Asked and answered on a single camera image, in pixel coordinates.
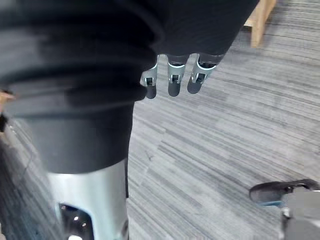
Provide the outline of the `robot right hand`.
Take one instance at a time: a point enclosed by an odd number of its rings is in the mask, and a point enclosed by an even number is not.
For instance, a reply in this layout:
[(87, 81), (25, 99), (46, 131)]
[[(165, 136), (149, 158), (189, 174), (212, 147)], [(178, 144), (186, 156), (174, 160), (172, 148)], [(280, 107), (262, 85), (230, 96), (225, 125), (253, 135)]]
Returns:
[(255, 0), (3, 0), (0, 87), (46, 170), (63, 239), (129, 238), (128, 151), (141, 75), (164, 54), (217, 64)]

